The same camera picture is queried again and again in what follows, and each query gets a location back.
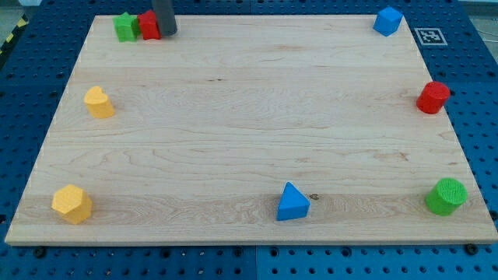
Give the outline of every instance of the green block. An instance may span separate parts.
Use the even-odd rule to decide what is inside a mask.
[[[120,42],[137,41],[140,35],[139,19],[137,16],[131,16],[127,12],[115,16],[113,19],[114,29]]]
[[[434,214],[447,216],[464,204],[467,197],[467,190],[462,183],[453,178],[443,178],[426,196],[426,203]]]

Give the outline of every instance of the black cylinder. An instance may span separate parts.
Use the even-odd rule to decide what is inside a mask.
[[[152,0],[156,13],[157,25],[162,36],[171,36],[177,32],[177,21],[174,19],[171,0]]]

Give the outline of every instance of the yellow hexagonal prism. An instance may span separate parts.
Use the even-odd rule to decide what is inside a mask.
[[[92,215],[92,204],[82,188],[69,184],[55,192],[52,209],[64,220],[77,225]]]

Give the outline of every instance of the yellow and black striped tape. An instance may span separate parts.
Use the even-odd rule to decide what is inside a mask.
[[[16,27],[14,27],[14,30],[7,36],[7,39],[5,39],[2,47],[0,47],[0,69],[2,69],[3,65],[7,62],[7,59],[9,59],[12,50],[16,46],[21,35],[23,35],[28,23],[27,17],[22,16]]]

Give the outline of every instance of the blue block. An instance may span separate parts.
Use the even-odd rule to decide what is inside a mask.
[[[294,185],[287,182],[280,198],[277,221],[306,217],[309,208],[310,201]]]
[[[387,7],[377,14],[373,28],[387,37],[398,30],[402,18],[403,14],[392,7]]]

